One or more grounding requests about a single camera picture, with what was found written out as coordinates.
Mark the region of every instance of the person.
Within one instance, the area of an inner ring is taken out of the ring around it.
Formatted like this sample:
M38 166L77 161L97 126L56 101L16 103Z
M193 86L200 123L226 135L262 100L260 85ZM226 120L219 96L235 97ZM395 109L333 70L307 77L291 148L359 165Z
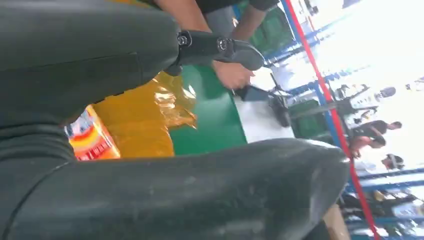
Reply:
M373 149L380 149L386 145L386 140L382 136L371 138L369 136L353 136L349 144L349 149L354 158L361 157L359 151L370 146Z
M357 157L359 150L365 146L370 146L373 149L382 148L386 145L383 134L387 133L387 130L400 128L402 128L400 121L388 124L383 120L370 121L355 127L351 129L352 140L349 145L350 151L354 157Z
M354 165L358 176L375 174L386 170L402 170L405 167L404 159L393 154L387 154L384 159L378 161L357 159Z
M402 128L400 121L395 121L390 124L383 120L370 121L362 124L361 126L352 129L352 133L355 137L369 137L377 138L387 133L387 130L396 130Z
M184 30L212 32L204 14L232 6L242 0L139 0L171 14ZM267 11L279 0L250 0L231 38L247 41L264 20ZM212 62L212 68L228 89L241 89L250 83L254 73L239 63Z

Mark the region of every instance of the blue pole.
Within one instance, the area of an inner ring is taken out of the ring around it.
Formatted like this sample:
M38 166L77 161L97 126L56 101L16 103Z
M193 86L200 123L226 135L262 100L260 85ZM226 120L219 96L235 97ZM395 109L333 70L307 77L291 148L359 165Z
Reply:
M423 239L423 236L381 236L382 240L419 240ZM372 240L373 236L365 235L351 235L352 240Z
M421 173L424 173L424 168L417 168L417 169L409 169L409 170L402 170L402 171L392 171L392 172L386 172L386 173L364 175L364 176L360 176L359 179L361 179L361 180L369 180L369 179L379 179L379 178L396 177L396 176L402 176L402 175L421 174Z
M418 223L424 223L423 216L412 216L412 217L377 217L374 218L376 224L393 224L393 223L408 223L411 221ZM364 224L368 226L368 224L363 220L346 220L346 224Z
M377 190L403 189L403 188L419 187L419 186L424 186L424 180L412 180L412 181L383 183L383 184L375 184L375 185L362 185L362 189L365 192L372 192ZM354 193L355 189L353 188L353 186L349 185L346 187L345 191L348 193Z
M326 105L327 104L326 98L324 97L323 93L321 92L320 85L318 84L317 81L314 84L314 89L315 89L316 96L318 97L319 104L321 106ZM327 127L328 127L328 130L330 131L330 134L331 134L331 137L332 137L334 144L336 146L340 147L341 146L340 139L337 136L336 128L334 127L333 119L332 119L330 113L328 111L326 111L324 113L324 117L325 117L325 122L327 123Z
M296 41L298 43L300 43L301 42L301 36L299 35L298 31L296 30L295 21L293 20L293 17L290 15L289 6L287 5L286 1L280 0L280 2L282 3L282 7L284 9L284 14L285 14L287 21L288 21L288 25L290 25L291 31L294 34L294 39L296 39Z

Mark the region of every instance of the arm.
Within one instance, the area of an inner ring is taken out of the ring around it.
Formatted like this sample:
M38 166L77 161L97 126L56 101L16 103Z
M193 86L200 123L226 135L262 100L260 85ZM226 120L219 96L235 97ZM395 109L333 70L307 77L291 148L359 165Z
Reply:
M165 12L171 14L185 30L212 32L196 0L154 0ZM212 62L212 68L221 83L228 89L239 89L249 84L253 72L239 63Z
M266 15L267 13L265 11L258 10L252 5L249 5L241 16L241 20L232 32L231 37L238 40L249 40L259 25L261 25Z
M154 0L154 2L171 14L184 30L212 32L196 0Z

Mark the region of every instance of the table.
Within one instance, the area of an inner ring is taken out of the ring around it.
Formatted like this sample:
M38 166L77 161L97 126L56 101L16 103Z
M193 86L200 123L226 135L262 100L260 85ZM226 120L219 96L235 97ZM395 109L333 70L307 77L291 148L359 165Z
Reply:
M231 92L206 66L185 66L185 89L196 94L197 129L188 126L170 131L175 155L204 154L247 143Z

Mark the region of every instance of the man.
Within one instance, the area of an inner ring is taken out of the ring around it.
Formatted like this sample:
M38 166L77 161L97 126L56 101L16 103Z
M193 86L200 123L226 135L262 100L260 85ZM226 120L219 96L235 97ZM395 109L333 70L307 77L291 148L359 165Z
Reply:
M374 139L386 134L387 130L396 130L400 128L402 128L402 123L400 121L388 124L383 120L376 120L355 127L352 129L352 132L355 137L364 136Z
M387 154L383 160L366 161L355 160L355 169L358 176L382 173L386 170L402 170L405 167L404 160L400 156Z
M212 32L203 14L232 6L242 0L140 0L154 4L163 11L171 14L182 29ZM267 11L275 6L279 0L250 0L231 38L247 41L264 20ZM212 63L216 75L228 89L241 89L250 82L253 72L239 63Z

